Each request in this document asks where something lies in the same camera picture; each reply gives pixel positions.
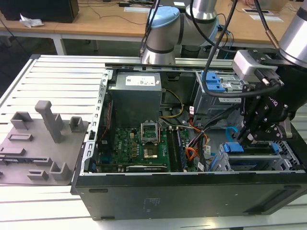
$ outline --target workbench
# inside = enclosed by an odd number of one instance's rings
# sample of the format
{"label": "workbench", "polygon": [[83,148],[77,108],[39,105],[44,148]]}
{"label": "workbench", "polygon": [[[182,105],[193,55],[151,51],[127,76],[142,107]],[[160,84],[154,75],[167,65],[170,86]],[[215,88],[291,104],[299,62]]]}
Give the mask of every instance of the workbench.
{"label": "workbench", "polygon": [[[123,62],[138,64],[140,61],[137,57],[32,57],[0,99],[0,142],[10,131],[10,119],[16,111],[28,111],[32,118],[40,117],[34,110],[40,99],[50,100],[52,111],[61,113],[63,120],[77,115],[91,122],[105,63]],[[205,65],[206,60],[177,58],[176,64]],[[214,66],[229,67],[231,61],[214,60]],[[301,120],[293,122],[296,128],[301,126],[299,123],[303,119],[307,120],[304,110],[300,114]],[[93,221],[81,198],[71,195],[70,189],[70,186],[0,184],[0,229],[202,230],[245,227],[246,230],[302,230],[307,227],[307,195],[270,216]]]}
{"label": "workbench", "polygon": [[[112,1],[111,3],[114,4],[111,4],[111,6],[95,7],[93,5],[92,7],[87,7],[87,0],[79,0],[79,3],[82,3],[80,5],[82,7],[79,8],[79,14],[73,23],[44,22],[44,26],[28,28],[23,26],[19,21],[5,20],[3,15],[1,15],[1,19],[15,36],[53,39],[58,55],[66,54],[63,39],[140,42],[144,35],[147,13],[126,12],[123,7],[115,4],[116,2],[118,1]],[[291,4],[294,8],[298,9],[302,3],[291,2]],[[227,17],[230,6],[230,0],[218,0],[215,8],[217,13],[223,13]],[[238,3],[228,27],[229,31],[235,37],[233,46],[254,48],[272,47],[261,21],[253,20],[249,13],[241,12],[242,8],[247,7],[241,2]],[[273,11],[273,13],[283,20],[283,22],[268,22],[275,36],[280,40],[296,13],[287,7],[280,12]],[[123,17],[137,24],[116,16]],[[221,15],[219,15],[219,20],[221,24],[224,24],[224,19]],[[11,36],[2,24],[0,24],[0,35]]]}

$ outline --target red wire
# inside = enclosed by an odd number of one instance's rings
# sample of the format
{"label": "red wire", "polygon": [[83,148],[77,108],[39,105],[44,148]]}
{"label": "red wire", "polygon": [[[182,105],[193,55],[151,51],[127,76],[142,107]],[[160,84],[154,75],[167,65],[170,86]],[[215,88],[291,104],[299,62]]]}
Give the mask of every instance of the red wire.
{"label": "red wire", "polygon": [[106,129],[103,133],[103,135],[101,136],[100,140],[102,140],[102,138],[104,138],[107,130],[108,130],[108,127],[109,127],[109,123],[110,123],[110,111],[111,111],[111,103],[109,103],[109,108],[107,110],[107,123],[106,123]]}

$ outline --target table leg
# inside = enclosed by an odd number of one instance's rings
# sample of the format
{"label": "table leg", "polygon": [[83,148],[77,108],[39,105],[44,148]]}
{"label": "table leg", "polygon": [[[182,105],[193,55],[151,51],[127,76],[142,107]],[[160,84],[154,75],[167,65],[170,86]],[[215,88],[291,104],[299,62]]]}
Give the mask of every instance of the table leg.
{"label": "table leg", "polygon": [[54,46],[56,47],[58,55],[66,55],[64,41],[61,38],[53,38]]}
{"label": "table leg", "polygon": [[97,41],[97,40],[92,40],[92,43],[93,43],[93,49],[94,49],[94,51],[98,51],[98,49],[99,49],[98,41]]}

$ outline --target metal slotted platform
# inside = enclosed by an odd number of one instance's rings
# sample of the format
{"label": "metal slotted platform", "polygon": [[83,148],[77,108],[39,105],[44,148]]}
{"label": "metal slotted platform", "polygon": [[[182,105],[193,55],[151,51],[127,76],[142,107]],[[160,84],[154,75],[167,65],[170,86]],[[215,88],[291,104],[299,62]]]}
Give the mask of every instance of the metal slotted platform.
{"label": "metal slotted platform", "polygon": [[[10,119],[16,111],[28,111],[41,118],[34,106],[38,100],[50,100],[52,111],[62,119],[73,115],[92,121],[97,93],[105,63],[138,64],[129,57],[41,56],[27,62],[0,99],[0,142],[10,131]],[[177,63],[191,60],[178,59]],[[203,60],[195,62],[205,65]],[[306,113],[303,107],[294,126],[307,138]],[[93,221],[82,200],[70,194],[70,186],[0,185],[0,229],[229,229],[302,230],[307,228],[307,196],[300,197],[270,216],[216,217]]]}

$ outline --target wooden table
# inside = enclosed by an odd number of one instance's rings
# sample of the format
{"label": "wooden table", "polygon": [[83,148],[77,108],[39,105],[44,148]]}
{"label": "wooden table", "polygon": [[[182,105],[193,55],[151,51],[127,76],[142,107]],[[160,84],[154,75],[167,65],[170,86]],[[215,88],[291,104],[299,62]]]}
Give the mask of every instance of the wooden table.
{"label": "wooden table", "polygon": [[[125,12],[123,7],[116,4],[97,7],[88,7],[87,0],[79,0],[80,10],[73,23],[45,22],[44,26],[28,28],[18,21],[7,21],[1,16],[5,25],[15,36],[52,38],[58,55],[65,55],[63,39],[89,39],[89,40],[110,40],[110,41],[141,41],[147,13]],[[298,9],[301,3],[292,2]],[[228,16],[231,7],[230,0],[218,0],[216,11]],[[234,34],[235,43],[238,47],[271,47],[262,27],[261,21],[253,20],[248,13],[239,12],[246,8],[238,3],[236,12],[229,25],[229,30]],[[277,39],[281,39],[286,31],[295,12],[284,8],[276,13],[284,22],[268,22],[268,25],[275,33]],[[221,24],[224,19],[219,16]],[[0,24],[0,35],[10,36],[5,27]]]}

